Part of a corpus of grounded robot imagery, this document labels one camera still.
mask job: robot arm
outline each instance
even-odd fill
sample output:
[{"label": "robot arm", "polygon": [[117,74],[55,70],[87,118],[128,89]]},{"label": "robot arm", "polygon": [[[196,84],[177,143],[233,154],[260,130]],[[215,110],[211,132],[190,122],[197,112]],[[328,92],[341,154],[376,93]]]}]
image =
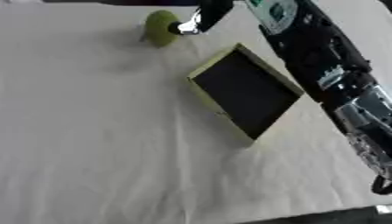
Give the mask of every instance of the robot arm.
[{"label": "robot arm", "polygon": [[[323,108],[357,154],[379,177],[373,192],[392,193],[392,100],[371,75],[369,61],[311,0],[246,0],[260,30],[288,71]],[[203,1],[177,34],[205,32],[233,7]]]}]

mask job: tennis ball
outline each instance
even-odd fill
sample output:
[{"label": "tennis ball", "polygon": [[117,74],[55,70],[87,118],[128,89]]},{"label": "tennis ball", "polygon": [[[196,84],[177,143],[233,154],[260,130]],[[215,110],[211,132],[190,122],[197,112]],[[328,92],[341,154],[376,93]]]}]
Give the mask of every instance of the tennis ball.
[{"label": "tennis ball", "polygon": [[153,12],[147,17],[144,35],[156,47],[168,46],[178,36],[169,32],[169,25],[178,21],[177,17],[167,10]]}]

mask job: table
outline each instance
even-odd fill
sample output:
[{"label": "table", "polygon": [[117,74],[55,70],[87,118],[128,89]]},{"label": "table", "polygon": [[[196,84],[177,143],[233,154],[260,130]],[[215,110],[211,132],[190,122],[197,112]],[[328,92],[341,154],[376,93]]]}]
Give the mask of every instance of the table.
[{"label": "table", "polygon": [[[392,92],[388,11],[316,2]],[[158,9],[0,8],[2,222],[236,223],[392,202],[308,96],[245,147],[191,92],[186,75],[237,42],[288,75],[245,5],[164,49],[139,42]]]}]

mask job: dark floor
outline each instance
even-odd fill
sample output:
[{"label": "dark floor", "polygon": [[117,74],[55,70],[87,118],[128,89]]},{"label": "dark floor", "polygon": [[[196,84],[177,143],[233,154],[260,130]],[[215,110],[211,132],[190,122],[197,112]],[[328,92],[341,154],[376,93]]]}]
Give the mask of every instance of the dark floor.
[{"label": "dark floor", "polygon": [[390,224],[392,214],[379,215],[374,207],[341,212],[303,215],[288,219],[242,224]]},{"label": "dark floor", "polygon": [[392,11],[392,0],[380,0],[380,1],[384,2],[389,8],[389,10]]}]

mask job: box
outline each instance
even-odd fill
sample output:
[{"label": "box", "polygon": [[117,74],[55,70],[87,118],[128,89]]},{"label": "box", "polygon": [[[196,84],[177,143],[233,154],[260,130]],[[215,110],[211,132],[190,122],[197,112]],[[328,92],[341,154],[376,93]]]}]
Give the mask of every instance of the box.
[{"label": "box", "polygon": [[252,141],[304,93],[241,44],[210,59],[188,81],[216,115]]}]

